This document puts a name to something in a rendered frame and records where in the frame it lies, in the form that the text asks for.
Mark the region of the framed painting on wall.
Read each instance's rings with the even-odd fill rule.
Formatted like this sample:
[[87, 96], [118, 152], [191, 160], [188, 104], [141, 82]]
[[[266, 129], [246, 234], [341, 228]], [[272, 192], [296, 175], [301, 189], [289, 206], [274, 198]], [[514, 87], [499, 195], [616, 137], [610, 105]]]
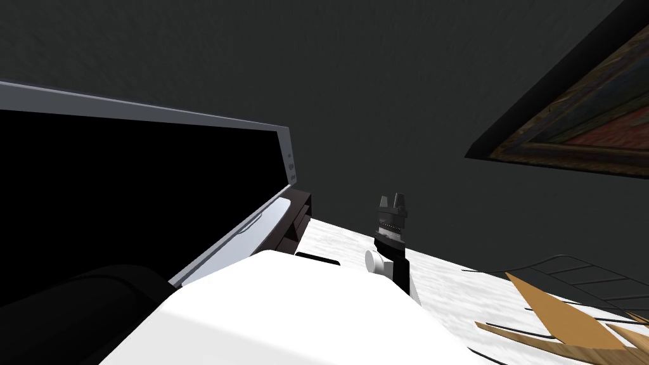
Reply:
[[622, 0], [466, 157], [649, 179], [649, 0]]

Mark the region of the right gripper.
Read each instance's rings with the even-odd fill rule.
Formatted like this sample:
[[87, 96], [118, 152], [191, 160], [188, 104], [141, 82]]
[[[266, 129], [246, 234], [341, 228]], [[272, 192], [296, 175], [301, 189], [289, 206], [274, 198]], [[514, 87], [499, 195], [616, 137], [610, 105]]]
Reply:
[[389, 231], [404, 229], [408, 217], [408, 212], [404, 209], [405, 206], [405, 196], [402, 193], [395, 194], [393, 207], [389, 206], [388, 198], [382, 195], [377, 208], [379, 226]]

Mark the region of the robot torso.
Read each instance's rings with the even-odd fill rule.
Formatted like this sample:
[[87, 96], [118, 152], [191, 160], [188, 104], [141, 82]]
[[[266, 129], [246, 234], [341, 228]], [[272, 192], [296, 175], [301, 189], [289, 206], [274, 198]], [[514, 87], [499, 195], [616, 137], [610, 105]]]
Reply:
[[100, 365], [481, 365], [389, 279], [265, 251], [165, 299]]

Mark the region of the dark brown television stand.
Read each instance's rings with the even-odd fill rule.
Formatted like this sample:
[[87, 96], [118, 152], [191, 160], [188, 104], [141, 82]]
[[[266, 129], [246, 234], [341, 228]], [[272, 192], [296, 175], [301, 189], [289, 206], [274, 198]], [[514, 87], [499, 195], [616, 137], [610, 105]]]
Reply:
[[293, 188], [282, 193], [281, 197], [290, 200], [290, 207], [285, 215], [288, 227], [276, 251], [293, 255], [312, 217], [312, 198], [310, 193]]

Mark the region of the black television with grey frame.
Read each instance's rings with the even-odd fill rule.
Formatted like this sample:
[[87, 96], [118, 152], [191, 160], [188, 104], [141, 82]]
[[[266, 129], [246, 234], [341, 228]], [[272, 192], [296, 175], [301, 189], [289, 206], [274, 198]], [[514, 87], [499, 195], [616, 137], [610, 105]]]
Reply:
[[287, 127], [0, 81], [0, 307], [119, 264], [181, 283], [296, 180]]

